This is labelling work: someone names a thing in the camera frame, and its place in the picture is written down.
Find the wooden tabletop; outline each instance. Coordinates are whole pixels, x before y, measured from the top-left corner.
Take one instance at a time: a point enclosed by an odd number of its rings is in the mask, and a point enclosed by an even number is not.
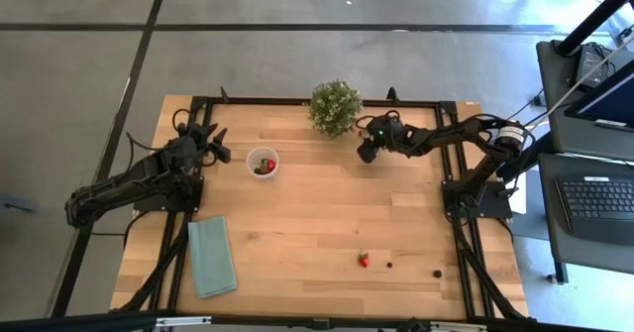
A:
[[[165,98],[153,146],[175,136],[171,115],[190,103],[190,96]],[[463,119],[480,110],[475,103],[458,107]],[[388,109],[366,108],[362,115]],[[405,123],[436,127],[433,110],[398,110]],[[330,141],[311,128],[307,117],[303,106],[214,105],[212,122],[229,129],[224,143],[232,160],[203,169],[204,193],[194,220],[227,218],[238,289],[197,298],[187,253],[177,309],[211,315],[465,318],[453,233],[444,217],[440,150],[412,159],[379,152],[366,165],[356,152],[361,143],[356,133]],[[185,114],[179,119],[186,121]],[[245,158],[258,146],[279,153],[272,181],[258,181],[247,172]],[[475,166],[482,153],[471,144],[465,150],[469,166]],[[150,213],[132,229],[113,308],[126,303],[154,268],[165,215]],[[488,272],[515,308],[527,314],[508,232],[494,220],[478,222]],[[367,269],[357,262],[360,251],[370,254]],[[441,278],[433,277],[435,270]],[[471,273],[476,310],[482,314]],[[162,307],[171,268],[164,281]]]

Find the green plant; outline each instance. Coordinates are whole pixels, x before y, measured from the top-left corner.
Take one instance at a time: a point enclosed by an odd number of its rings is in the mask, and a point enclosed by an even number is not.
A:
[[[329,139],[351,131],[357,114],[364,109],[359,91],[344,80],[322,83],[313,90],[308,117],[313,128]]]

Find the gray floor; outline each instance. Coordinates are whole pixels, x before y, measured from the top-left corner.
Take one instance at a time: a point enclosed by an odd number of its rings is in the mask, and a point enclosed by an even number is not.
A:
[[[153,0],[0,0],[0,22],[144,23]],[[162,23],[427,23],[573,26],[596,0],[164,0]],[[0,215],[0,320],[46,315],[71,230],[63,203],[89,182],[126,85],[139,33],[0,33],[0,191],[36,213]],[[166,94],[305,97],[340,77],[365,98],[482,103],[510,115],[541,88],[535,44],[551,36],[406,33],[155,33],[126,130],[149,142]],[[592,38],[610,45],[610,38]],[[529,108],[527,120],[540,112]],[[113,171],[128,156],[121,145]],[[121,232],[130,210],[96,231]],[[542,321],[634,328],[632,277],[572,267],[553,286],[547,243],[518,239],[531,315]],[[118,237],[94,237],[69,312],[104,312],[121,259]],[[227,331],[238,328],[221,328]]]

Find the cloth napkin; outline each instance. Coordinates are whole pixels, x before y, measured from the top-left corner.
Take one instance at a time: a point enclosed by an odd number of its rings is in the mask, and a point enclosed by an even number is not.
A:
[[[190,222],[189,251],[198,298],[207,298],[237,288],[225,217]]]

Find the white bowl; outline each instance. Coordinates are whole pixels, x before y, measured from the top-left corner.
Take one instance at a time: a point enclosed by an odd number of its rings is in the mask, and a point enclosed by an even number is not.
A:
[[[262,164],[263,159],[275,160],[275,168],[267,174],[257,174],[254,170]],[[247,155],[247,170],[257,179],[268,179],[275,176],[279,168],[279,155],[277,152],[268,147],[259,147],[251,150]]]

